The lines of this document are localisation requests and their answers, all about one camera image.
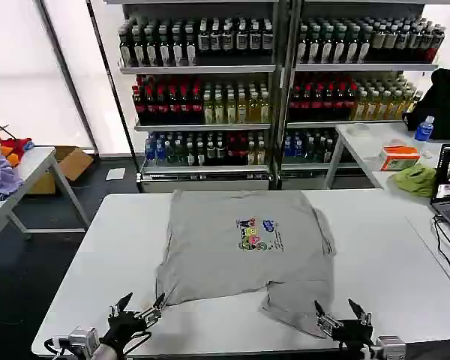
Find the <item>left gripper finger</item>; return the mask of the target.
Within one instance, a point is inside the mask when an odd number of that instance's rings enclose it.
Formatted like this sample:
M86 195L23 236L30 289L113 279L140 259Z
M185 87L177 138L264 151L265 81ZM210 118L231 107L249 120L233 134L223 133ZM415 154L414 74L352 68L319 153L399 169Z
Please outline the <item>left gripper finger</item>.
M129 292L127 295L120 298L116 304L111 305L109 310L109 318L119 316L120 313L123 312L128 306L128 303L130 302L132 296L133 293Z
M165 294L158 296L155 303L148 309L139 312L136 317L145 325L154 325L161 318L161 311L164 307Z

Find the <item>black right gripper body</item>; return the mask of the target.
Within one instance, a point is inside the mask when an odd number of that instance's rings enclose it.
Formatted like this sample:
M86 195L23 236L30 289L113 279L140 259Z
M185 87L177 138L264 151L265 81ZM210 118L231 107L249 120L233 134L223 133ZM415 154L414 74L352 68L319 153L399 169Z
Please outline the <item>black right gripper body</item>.
M334 328L331 333L333 340L345 344L347 347L372 346L371 340L373 326L371 324L362 324L357 319L342 319L341 325Z

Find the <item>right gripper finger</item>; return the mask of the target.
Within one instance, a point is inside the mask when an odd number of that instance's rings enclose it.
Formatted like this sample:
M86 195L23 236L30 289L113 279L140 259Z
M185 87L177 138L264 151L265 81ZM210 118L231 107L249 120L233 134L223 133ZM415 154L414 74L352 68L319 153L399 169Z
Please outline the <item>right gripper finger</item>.
M354 302L351 298L348 299L349 306L352 309L352 312L357 317L357 320L363 326L371 326L372 325L372 314L370 312L365 312L361 305Z
M322 332L332 334L334 330L341 327L341 322L336 320L332 315L326 313L317 300L314 301L314 306L316 309L316 323Z

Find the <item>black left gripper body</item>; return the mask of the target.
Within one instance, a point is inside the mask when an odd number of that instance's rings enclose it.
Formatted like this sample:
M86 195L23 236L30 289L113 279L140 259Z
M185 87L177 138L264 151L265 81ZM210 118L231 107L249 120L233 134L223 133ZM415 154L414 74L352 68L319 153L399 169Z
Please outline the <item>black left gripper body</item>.
M147 341L151 333L146 331L146 321L138 313L120 313L108 318L109 329L100 338L100 343L115 350L117 355L124 354L124 348L135 338Z

